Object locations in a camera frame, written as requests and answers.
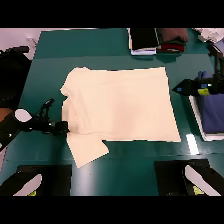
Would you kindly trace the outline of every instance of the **yellow label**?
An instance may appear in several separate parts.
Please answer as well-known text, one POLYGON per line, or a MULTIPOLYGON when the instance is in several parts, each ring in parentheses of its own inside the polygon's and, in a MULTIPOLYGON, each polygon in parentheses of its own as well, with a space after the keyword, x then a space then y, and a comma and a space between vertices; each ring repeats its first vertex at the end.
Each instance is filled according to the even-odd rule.
POLYGON ((196 186, 193 186, 193 189, 194 189, 194 193, 195 195, 198 195, 198 194, 204 194, 204 192, 202 190, 200 190, 198 187, 196 186))
POLYGON ((209 91, 208 91, 208 88, 205 88, 205 89, 198 89, 198 93, 202 96, 208 96, 210 95, 209 91))
POLYGON ((36 192, 36 191, 34 191, 34 192, 32 192, 32 193, 28 194, 28 196, 36 196, 36 194, 37 194, 37 192, 36 192))

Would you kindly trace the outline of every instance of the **folded navy blue shirt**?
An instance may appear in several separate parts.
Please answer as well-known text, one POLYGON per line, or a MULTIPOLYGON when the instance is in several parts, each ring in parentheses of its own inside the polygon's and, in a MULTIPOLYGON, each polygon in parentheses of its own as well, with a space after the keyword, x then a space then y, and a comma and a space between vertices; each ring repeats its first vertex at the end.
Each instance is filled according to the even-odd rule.
MULTIPOLYGON (((198 72, 199 79, 209 77, 206 71, 198 72)), ((200 96, 199 110, 205 133, 224 133, 224 94, 200 96)))

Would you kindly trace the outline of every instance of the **white wall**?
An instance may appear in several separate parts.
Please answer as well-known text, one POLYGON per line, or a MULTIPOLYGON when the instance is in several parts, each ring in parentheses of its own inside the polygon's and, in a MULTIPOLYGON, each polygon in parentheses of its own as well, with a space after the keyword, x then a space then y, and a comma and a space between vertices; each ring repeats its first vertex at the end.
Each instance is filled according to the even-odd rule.
MULTIPOLYGON (((41 31, 68 30, 77 28, 0 28, 0 50, 10 47, 28 46, 27 37, 34 38, 37 42, 41 31)), ((35 49, 30 47, 30 52, 26 54, 29 59, 33 59, 35 49)))

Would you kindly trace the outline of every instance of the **black bag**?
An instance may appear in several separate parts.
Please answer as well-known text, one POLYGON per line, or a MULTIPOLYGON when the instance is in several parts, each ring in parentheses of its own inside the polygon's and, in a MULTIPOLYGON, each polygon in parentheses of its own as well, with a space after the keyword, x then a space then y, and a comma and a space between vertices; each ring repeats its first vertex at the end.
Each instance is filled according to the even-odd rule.
POLYGON ((26 46, 0 50, 0 108, 18 108, 31 65, 23 54, 28 52, 26 46))

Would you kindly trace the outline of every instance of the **table surface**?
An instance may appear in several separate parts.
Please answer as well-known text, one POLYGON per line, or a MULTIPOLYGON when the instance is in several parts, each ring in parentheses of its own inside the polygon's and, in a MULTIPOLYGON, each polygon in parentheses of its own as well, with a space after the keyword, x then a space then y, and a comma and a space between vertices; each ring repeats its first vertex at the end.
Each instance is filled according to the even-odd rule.
MULTIPOLYGON (((50 117, 60 120, 65 99, 60 88, 74 67, 126 70, 165 66, 170 89, 184 78, 195 78, 200 70, 213 73, 206 44, 197 40, 195 31, 188 29, 188 34, 189 42, 182 54, 134 57, 124 28, 42 32, 20 107, 35 113, 46 100, 54 98, 50 117)), ((224 142, 204 142, 188 98, 172 91, 170 97, 180 143, 105 142, 109 154, 77 169, 66 135, 21 132, 8 146, 0 184, 18 165, 73 164, 71 195, 158 195, 154 161, 192 158, 208 158, 224 176, 224 142), (194 135, 199 155, 191 155, 187 134, 194 135)))

